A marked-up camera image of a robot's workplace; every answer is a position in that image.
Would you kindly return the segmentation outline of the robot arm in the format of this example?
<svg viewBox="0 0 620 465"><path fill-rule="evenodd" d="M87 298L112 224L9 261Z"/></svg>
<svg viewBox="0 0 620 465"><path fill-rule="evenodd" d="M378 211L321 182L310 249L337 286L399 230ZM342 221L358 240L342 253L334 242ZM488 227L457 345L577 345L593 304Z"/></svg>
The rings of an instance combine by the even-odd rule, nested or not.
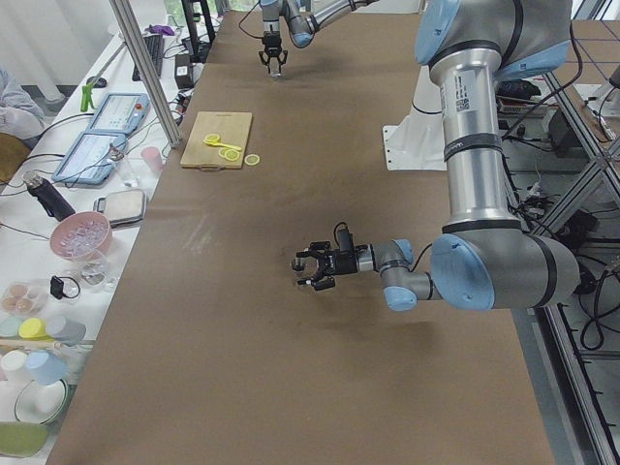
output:
<svg viewBox="0 0 620 465"><path fill-rule="evenodd" d="M335 1L331 5L315 13L304 15L299 1L260 1L263 18L263 35L261 37L263 50L259 57L268 73L273 77L280 77L282 67L286 64L288 52L282 48L280 19L283 18L288 27L289 36L297 48L308 47L315 35L324 27L338 18L366 7L370 1Z"/></svg>
<svg viewBox="0 0 620 465"><path fill-rule="evenodd" d="M510 213L494 86L561 66L571 44L567 1L433 1L423 14L415 57L439 88L450 218L431 247L430 268L414 266L410 243L354 245L339 226L292 263L314 274L300 284L317 291L338 275L376 271L389 308L405 311L442 299L459 309L536 308L564 301L579 268L562 243L524 232Z"/></svg>

